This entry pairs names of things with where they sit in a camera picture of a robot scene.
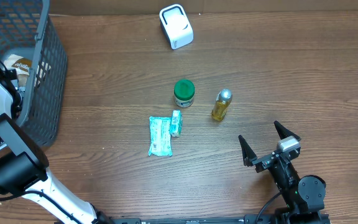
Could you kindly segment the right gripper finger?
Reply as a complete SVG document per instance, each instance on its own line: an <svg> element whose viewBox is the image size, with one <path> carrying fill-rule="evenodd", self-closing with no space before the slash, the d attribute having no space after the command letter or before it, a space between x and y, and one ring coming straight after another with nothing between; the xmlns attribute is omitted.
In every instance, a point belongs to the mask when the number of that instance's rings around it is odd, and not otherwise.
<svg viewBox="0 0 358 224"><path fill-rule="evenodd" d="M273 123L281 140L293 136L297 141L301 141L301 137L284 127L278 121L274 121Z"/></svg>
<svg viewBox="0 0 358 224"><path fill-rule="evenodd" d="M247 141L242 137L242 135L238 135L238 139L242 149L242 157L243 163L245 166L253 166L254 161L257 159L255 152L248 145Z"/></svg>

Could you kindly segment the green lid seasoning jar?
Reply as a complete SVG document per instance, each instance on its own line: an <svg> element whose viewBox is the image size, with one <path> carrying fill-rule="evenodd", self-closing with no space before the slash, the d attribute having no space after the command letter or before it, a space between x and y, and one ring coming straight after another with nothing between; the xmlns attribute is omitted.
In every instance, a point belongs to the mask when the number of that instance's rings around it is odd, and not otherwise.
<svg viewBox="0 0 358 224"><path fill-rule="evenodd" d="M173 91L175 103L181 108L187 108L194 102L195 86L190 80L179 80Z"/></svg>

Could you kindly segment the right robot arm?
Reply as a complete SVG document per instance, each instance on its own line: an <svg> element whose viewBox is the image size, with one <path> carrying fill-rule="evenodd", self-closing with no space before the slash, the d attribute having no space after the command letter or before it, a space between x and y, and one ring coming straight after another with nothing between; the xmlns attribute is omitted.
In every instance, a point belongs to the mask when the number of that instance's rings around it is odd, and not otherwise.
<svg viewBox="0 0 358 224"><path fill-rule="evenodd" d="M268 170L273 177L278 193L275 194L256 215L245 215L245 223L330 223L324 209L326 183L317 175L299 177L292 160L301 152L301 137L291 132L278 121L274 122L280 137L276 150L263 157L248 145L244 137L238 136L244 165L255 167L256 172Z"/></svg>

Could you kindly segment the brown white snack bag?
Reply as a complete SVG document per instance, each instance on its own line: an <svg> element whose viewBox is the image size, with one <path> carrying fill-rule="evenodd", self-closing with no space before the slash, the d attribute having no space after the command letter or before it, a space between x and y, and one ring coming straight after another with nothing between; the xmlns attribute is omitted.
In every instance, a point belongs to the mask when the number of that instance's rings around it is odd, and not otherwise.
<svg viewBox="0 0 358 224"><path fill-rule="evenodd" d="M16 54L10 54L7 59L4 61L4 65L8 69L14 69L17 73L17 86L20 91L25 92L25 87L27 84L27 79L29 78L29 70L32 67L32 61L21 57ZM51 66L48 63L42 62L42 68L37 67L39 74L34 81L34 86L40 86L41 81L45 80L46 74L51 70Z"/></svg>

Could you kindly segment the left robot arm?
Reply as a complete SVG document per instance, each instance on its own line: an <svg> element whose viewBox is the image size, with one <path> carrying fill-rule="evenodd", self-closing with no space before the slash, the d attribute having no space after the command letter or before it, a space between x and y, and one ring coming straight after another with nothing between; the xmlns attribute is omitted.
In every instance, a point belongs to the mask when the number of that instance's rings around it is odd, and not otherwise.
<svg viewBox="0 0 358 224"><path fill-rule="evenodd" d="M12 84L17 74L0 61L0 202L31 200L60 223L111 223L89 202L78 198L53 174L39 146L16 124L22 97Z"/></svg>

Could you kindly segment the Kleenex pocket tissue pack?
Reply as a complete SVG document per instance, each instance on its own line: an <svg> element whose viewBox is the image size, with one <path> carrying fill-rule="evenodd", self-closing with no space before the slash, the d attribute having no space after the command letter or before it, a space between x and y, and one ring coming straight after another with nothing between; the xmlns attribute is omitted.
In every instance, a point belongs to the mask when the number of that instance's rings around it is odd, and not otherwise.
<svg viewBox="0 0 358 224"><path fill-rule="evenodd" d="M183 118L180 110L173 110L171 123L170 123L170 134L172 137L179 138L181 135L181 129L183 126Z"/></svg>

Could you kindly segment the yellow dish soap bottle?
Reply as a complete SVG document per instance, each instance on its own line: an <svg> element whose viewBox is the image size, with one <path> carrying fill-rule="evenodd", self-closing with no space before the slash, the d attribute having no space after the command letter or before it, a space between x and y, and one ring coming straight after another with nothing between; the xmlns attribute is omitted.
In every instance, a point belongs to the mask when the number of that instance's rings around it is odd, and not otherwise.
<svg viewBox="0 0 358 224"><path fill-rule="evenodd" d="M214 108L211 112L211 116L216 121L222 121L227 113L227 108L232 101L232 91L224 88L222 89L217 97L214 104Z"/></svg>

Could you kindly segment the mint green wipes pack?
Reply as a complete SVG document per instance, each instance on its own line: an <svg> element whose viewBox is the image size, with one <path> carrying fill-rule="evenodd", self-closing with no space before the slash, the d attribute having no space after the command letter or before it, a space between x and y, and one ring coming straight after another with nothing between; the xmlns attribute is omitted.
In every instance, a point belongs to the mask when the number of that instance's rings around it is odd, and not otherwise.
<svg viewBox="0 0 358 224"><path fill-rule="evenodd" d="M170 135L171 118L154 117L149 118L150 128L150 147L148 155L155 156L172 156L171 135Z"/></svg>

